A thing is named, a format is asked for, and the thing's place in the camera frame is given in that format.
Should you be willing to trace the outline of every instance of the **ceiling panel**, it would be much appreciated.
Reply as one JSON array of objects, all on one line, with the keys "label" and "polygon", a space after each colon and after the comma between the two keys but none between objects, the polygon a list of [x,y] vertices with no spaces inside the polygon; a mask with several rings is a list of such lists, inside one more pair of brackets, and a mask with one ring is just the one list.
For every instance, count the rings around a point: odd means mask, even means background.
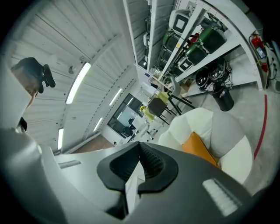
[{"label": "ceiling panel", "polygon": [[[56,150],[62,125],[63,150],[80,143],[99,119],[99,112],[107,115],[112,110],[108,101],[116,88],[135,78],[136,73],[126,74],[133,66],[128,54],[132,46],[123,36],[127,24],[120,24],[119,15],[125,12],[118,11],[119,4],[123,1],[51,0],[34,15],[20,38],[11,40],[15,46],[11,66],[25,57],[35,57],[50,66],[56,82],[55,88],[45,87],[43,94],[38,94],[23,116],[28,132],[39,144]],[[85,61],[93,65],[67,106],[66,97]]]}]

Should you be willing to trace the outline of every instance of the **white wall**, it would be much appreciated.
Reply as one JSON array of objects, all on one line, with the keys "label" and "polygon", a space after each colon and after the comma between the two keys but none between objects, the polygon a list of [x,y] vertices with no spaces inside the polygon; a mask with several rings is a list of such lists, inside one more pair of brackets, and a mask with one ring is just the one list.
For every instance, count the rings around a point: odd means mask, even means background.
[{"label": "white wall", "polygon": [[108,125],[104,126],[101,135],[112,144],[114,144],[114,142],[118,144],[121,140],[124,140],[123,137],[121,137],[117,132],[115,132]]}]

